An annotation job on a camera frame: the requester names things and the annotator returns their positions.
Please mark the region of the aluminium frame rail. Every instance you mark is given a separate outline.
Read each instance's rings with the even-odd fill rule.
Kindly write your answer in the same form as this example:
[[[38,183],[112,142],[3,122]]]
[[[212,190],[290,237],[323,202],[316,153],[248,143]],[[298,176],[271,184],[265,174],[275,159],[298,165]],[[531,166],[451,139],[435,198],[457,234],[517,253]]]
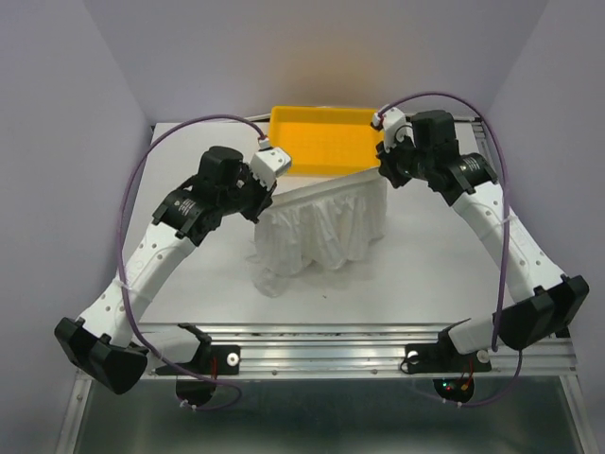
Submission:
[[[466,409],[439,402],[406,347],[435,324],[209,324],[239,347],[242,399],[221,411],[178,402],[175,376],[114,395],[78,374],[60,453],[595,453],[573,343],[504,348],[475,376]]]

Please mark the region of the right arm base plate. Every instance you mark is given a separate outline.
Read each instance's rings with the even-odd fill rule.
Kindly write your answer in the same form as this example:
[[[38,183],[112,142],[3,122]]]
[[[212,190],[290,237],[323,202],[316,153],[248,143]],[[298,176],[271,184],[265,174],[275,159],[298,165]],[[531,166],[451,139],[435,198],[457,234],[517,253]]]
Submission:
[[[407,375],[458,376],[488,373],[493,367],[489,360],[481,362],[477,353],[460,354],[454,347],[437,343],[410,343],[399,365]]]

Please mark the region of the white skirt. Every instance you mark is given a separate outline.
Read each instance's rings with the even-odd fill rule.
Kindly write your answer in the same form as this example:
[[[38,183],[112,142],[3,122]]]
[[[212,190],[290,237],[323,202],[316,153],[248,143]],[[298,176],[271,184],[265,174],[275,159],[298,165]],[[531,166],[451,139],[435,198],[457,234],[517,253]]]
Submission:
[[[364,260],[387,225],[387,181],[375,168],[273,197],[254,227],[251,280],[275,298],[310,266],[338,271]]]

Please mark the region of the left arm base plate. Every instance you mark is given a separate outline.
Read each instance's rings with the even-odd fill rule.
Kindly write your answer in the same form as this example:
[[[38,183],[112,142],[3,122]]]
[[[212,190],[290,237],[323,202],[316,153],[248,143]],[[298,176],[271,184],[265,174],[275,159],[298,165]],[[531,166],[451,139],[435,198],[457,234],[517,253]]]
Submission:
[[[239,374],[241,349],[236,344],[200,345],[191,359],[180,363],[184,369],[213,378]]]

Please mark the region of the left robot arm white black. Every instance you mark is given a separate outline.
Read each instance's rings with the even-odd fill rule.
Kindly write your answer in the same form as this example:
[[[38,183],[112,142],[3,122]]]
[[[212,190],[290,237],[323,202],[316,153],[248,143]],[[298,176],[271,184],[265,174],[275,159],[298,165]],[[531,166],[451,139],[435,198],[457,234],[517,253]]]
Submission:
[[[150,347],[137,323],[164,283],[223,218],[257,222],[272,204],[277,180],[292,164],[281,148],[241,152],[213,146],[196,174],[171,191],[152,214],[125,267],[76,318],[62,318],[54,336],[69,361],[115,394],[128,392],[147,369]]]

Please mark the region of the yellow plastic tray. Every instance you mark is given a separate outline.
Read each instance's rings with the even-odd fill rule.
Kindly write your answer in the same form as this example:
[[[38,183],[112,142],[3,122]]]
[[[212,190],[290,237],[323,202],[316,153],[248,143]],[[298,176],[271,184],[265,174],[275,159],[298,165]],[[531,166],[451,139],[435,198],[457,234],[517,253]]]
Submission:
[[[336,177],[379,166],[372,109],[275,106],[268,138],[292,158],[289,176]]]

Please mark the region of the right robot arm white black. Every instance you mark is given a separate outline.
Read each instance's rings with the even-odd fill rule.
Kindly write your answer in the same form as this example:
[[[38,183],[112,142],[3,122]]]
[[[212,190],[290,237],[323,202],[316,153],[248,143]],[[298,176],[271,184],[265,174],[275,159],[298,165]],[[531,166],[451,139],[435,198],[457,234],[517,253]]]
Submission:
[[[504,345],[522,351],[565,330],[589,293],[580,276],[556,265],[514,214],[493,167],[478,153],[463,154],[453,116],[443,110],[407,117],[390,108],[371,125],[383,133],[377,145],[379,173],[393,187],[420,180],[471,228],[500,270],[495,312],[443,329],[436,342],[416,346],[409,371],[456,369],[480,350]]]

